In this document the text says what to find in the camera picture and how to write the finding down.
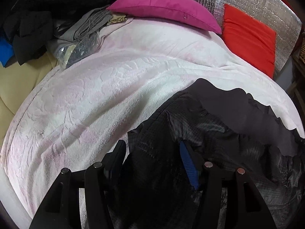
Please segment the blue garment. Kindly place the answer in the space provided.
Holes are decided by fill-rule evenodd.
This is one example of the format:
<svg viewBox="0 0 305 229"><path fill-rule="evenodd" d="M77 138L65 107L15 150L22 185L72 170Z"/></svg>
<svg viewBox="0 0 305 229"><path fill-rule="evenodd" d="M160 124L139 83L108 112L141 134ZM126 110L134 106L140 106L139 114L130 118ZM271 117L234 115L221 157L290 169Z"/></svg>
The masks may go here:
<svg viewBox="0 0 305 229"><path fill-rule="evenodd" d="M3 67L14 56L13 46L4 38L0 38L0 61Z"/></svg>

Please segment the black quilted jacket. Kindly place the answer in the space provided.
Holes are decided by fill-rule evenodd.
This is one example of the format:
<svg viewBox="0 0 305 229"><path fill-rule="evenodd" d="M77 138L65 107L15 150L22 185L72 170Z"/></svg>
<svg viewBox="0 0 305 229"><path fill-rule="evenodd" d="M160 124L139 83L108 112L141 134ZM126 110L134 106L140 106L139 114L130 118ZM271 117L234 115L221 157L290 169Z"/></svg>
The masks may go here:
<svg viewBox="0 0 305 229"><path fill-rule="evenodd" d="M204 79L128 132L129 155L108 192L114 228L202 228L180 142L225 170L244 168L275 228L304 228L304 139L242 89Z"/></svg>

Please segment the grey folded garment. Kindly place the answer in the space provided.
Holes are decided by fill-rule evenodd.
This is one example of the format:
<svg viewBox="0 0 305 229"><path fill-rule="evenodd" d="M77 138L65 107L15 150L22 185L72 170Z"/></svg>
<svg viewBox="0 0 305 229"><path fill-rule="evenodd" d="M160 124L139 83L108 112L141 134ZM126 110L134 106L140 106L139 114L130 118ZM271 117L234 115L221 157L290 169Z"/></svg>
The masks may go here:
<svg viewBox="0 0 305 229"><path fill-rule="evenodd" d="M56 56L60 48L94 33L104 27L112 17L111 12L106 7L102 7L89 11L76 23L69 24L68 21L57 21L55 23L55 39L47 43L47 50Z"/></svg>

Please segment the clear plastic bag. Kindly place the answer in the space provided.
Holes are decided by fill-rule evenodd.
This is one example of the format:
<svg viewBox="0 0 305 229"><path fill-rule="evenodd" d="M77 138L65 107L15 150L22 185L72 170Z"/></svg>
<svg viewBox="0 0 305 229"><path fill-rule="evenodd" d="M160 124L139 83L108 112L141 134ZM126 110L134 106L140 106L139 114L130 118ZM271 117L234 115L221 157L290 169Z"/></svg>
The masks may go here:
<svg viewBox="0 0 305 229"><path fill-rule="evenodd" d="M78 61L94 54L100 46L100 38L97 33L85 36L64 47L61 47L56 55L61 70L66 70Z"/></svg>

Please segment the red cushion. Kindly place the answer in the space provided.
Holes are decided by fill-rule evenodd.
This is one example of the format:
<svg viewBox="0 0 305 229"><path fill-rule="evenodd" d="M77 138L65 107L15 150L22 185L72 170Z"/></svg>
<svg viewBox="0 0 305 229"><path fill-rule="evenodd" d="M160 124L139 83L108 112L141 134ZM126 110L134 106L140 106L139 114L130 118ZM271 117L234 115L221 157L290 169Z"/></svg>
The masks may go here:
<svg viewBox="0 0 305 229"><path fill-rule="evenodd" d="M235 55L272 78L276 32L245 12L224 5L222 39Z"/></svg>

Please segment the silver foil insulation panel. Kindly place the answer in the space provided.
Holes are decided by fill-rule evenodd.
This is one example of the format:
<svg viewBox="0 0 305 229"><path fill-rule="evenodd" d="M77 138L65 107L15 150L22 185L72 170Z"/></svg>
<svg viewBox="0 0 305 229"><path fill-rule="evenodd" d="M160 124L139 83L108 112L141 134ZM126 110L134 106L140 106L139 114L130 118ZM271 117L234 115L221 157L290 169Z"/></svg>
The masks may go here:
<svg viewBox="0 0 305 229"><path fill-rule="evenodd" d="M195 0L205 6L223 23L224 5L240 9L273 29L276 34L275 71L276 78L285 66L301 32L301 20L281 0Z"/></svg>

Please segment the magenta pillow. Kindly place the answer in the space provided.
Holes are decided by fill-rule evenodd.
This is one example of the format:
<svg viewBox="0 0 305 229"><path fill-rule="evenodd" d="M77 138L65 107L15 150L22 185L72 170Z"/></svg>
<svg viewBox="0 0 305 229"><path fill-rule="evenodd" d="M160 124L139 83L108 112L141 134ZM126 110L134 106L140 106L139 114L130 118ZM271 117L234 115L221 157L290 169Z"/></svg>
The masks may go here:
<svg viewBox="0 0 305 229"><path fill-rule="evenodd" d="M117 0L108 10L139 18L168 19L216 34L222 33L209 10L194 0Z"/></svg>

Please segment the pale pink bedspread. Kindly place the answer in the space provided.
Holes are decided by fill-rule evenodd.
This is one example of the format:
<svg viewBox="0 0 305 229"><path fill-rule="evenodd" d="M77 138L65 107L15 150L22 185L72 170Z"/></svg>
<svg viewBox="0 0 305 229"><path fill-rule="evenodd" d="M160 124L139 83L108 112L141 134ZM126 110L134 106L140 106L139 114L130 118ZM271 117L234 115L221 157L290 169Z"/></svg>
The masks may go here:
<svg viewBox="0 0 305 229"><path fill-rule="evenodd" d="M232 53L215 33L165 20L133 19L101 30L100 50L54 68L24 100L1 147L1 203L29 228L60 170L87 168L176 92L203 78L241 88L304 136L287 93Z"/></svg>

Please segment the black clothes pile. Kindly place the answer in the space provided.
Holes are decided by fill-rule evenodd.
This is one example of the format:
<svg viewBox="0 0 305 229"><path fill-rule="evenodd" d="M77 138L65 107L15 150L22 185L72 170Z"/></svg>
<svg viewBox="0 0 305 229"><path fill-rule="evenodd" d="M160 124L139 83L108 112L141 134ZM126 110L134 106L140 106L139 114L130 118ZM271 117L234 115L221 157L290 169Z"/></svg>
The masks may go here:
<svg viewBox="0 0 305 229"><path fill-rule="evenodd" d="M76 23L101 0L1 0L1 37L14 49L19 65L38 59L55 39L55 23Z"/></svg>

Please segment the wicker basket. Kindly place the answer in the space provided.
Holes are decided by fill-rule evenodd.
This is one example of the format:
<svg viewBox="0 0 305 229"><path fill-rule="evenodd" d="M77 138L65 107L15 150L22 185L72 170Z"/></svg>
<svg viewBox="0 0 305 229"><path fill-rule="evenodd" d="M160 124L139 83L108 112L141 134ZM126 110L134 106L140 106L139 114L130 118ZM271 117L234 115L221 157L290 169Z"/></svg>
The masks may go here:
<svg viewBox="0 0 305 229"><path fill-rule="evenodd" d="M300 34L297 40L292 57L297 68L304 75L304 31Z"/></svg>

